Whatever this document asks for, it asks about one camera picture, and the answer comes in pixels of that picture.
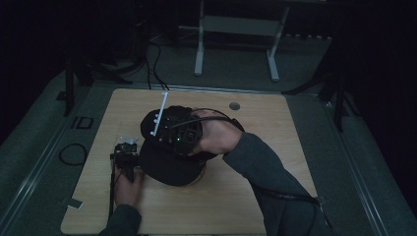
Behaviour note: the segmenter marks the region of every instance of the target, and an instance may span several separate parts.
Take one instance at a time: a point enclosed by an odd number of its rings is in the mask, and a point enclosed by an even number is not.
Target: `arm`
[[[137,210],[137,205],[141,198],[144,173],[142,171],[138,172],[134,183],[131,183],[117,168],[115,168],[115,174],[118,176],[114,187],[114,200],[117,208],[111,215],[105,229],[99,235],[137,235],[142,219]]]
[[[219,115],[208,111],[196,114],[200,117]],[[257,186],[284,194],[309,196],[297,179],[284,169],[277,154],[267,144],[228,122],[203,122],[203,137],[193,152],[201,150],[227,153],[224,161]],[[317,206],[273,198],[257,189],[254,193],[264,216],[267,235],[331,234]]]

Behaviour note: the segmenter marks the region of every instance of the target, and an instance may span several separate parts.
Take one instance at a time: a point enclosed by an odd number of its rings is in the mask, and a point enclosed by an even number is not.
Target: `black cap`
[[[141,133],[145,141],[139,154],[139,163],[148,176],[167,185],[188,185],[200,176],[207,160],[216,157],[216,154],[205,151],[190,156],[175,153],[175,141],[169,142],[169,139],[174,138],[171,137],[171,132],[175,131],[171,131],[169,126],[184,121],[191,112],[191,108],[183,106],[164,109],[155,136],[151,132],[154,130],[154,120],[157,119],[155,115],[159,110],[151,111],[144,118]]]

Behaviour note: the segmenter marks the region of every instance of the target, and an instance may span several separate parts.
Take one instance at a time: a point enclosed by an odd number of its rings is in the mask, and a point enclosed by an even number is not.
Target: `small hole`
[[[240,105],[237,102],[230,102],[229,107],[232,110],[239,110],[240,109]]]

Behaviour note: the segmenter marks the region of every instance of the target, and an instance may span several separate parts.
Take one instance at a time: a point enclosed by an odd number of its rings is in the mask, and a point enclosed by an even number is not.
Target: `metal stand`
[[[203,72],[203,61],[205,54],[204,33],[205,31],[242,33],[263,36],[273,36],[272,47],[267,50],[267,58],[271,79],[275,82],[279,80],[278,70],[276,69],[275,52],[278,47],[282,30],[288,16],[289,7],[285,7],[280,21],[254,20],[218,16],[205,16],[205,1],[201,0],[200,5],[200,26],[199,26],[199,47],[197,49],[196,67],[194,74],[200,76]]]

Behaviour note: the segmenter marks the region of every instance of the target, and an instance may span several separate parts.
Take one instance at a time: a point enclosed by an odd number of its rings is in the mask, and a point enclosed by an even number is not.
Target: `table top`
[[[109,154],[120,137],[144,138],[140,124],[159,109],[161,90],[117,89],[92,144],[73,199],[80,209],[68,207],[61,224],[66,234],[95,234],[107,222],[110,193]],[[229,108],[231,102],[239,110]],[[306,190],[316,189],[285,100],[278,94],[178,91],[168,93],[170,105],[204,107],[236,118],[246,132],[258,135],[280,157],[285,168]],[[204,176],[195,184],[172,187],[150,177],[144,181],[139,205],[143,216],[140,234],[263,234],[263,216],[248,181],[218,156],[208,161]]]

